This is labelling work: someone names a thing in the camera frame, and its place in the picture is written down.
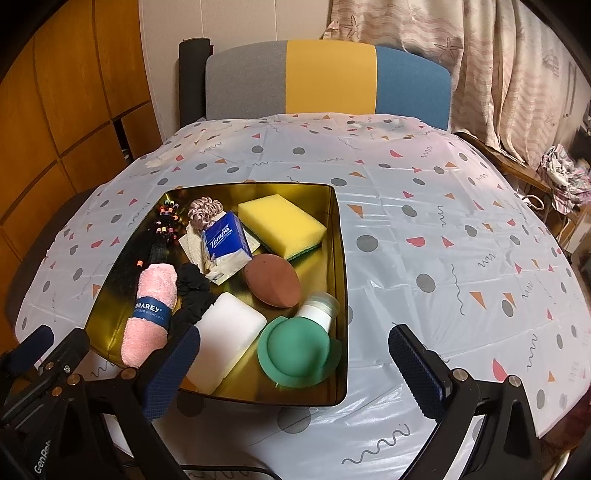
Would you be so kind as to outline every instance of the yellow sponge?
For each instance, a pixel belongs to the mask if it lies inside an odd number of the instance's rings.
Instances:
[[[238,218],[273,253],[286,260],[314,248],[326,233],[322,223],[281,195],[238,204]]]

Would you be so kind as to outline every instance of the green silicone lid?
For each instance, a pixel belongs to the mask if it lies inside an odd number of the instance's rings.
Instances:
[[[277,317],[261,333],[257,354],[261,368],[275,383],[304,388],[325,380],[337,367],[341,344],[304,317]]]

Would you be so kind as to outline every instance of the blue label band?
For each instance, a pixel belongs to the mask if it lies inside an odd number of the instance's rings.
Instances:
[[[168,306],[152,297],[141,297],[135,301],[134,318],[149,320],[168,330],[171,310]]]

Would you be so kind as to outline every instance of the pink rolled towel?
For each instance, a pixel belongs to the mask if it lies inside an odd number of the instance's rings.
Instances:
[[[132,317],[127,319],[121,359],[128,367],[140,367],[148,356],[166,345],[170,314],[177,303],[177,273],[170,264],[150,265],[139,275]]]

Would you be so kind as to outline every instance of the screw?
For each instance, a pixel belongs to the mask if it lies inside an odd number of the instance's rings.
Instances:
[[[68,377],[68,385],[77,385],[80,382],[80,375],[71,374]]]
[[[514,387],[520,387],[521,379],[515,375],[509,375],[509,383]]]
[[[126,368],[120,373],[123,380],[131,380],[132,378],[135,378],[136,374],[137,370],[135,368]]]
[[[453,378],[459,380],[460,382],[468,380],[468,373],[461,368],[456,368],[452,373]]]

